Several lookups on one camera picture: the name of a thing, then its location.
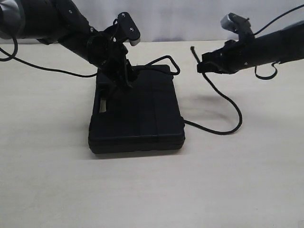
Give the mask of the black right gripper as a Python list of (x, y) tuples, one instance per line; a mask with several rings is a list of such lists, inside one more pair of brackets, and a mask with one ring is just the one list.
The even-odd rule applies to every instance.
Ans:
[(248, 56), (244, 55), (251, 44), (251, 40), (226, 41), (222, 48), (202, 54), (202, 61), (197, 64), (197, 72), (227, 74), (251, 68), (252, 64), (246, 59)]

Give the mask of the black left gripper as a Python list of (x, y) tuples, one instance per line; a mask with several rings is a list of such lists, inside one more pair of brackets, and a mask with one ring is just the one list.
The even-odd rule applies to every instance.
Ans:
[(137, 73), (126, 59), (127, 48), (115, 40), (119, 32), (119, 26), (110, 26), (104, 31), (92, 33), (86, 45), (87, 58), (105, 76), (117, 78), (116, 84), (120, 89), (132, 89)]

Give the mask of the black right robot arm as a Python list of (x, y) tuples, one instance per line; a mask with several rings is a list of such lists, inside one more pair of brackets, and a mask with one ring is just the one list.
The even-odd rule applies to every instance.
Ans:
[(304, 58), (304, 22), (248, 41), (228, 40), (224, 46), (202, 55), (198, 73), (234, 74), (269, 63), (283, 64)]

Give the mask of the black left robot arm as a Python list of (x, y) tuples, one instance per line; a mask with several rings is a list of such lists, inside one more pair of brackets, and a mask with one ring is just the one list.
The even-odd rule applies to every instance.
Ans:
[(138, 75), (126, 57), (124, 42), (135, 46), (141, 34), (128, 12), (119, 13), (111, 26), (98, 31), (71, 0), (2, 0), (0, 37), (59, 43), (124, 90)]

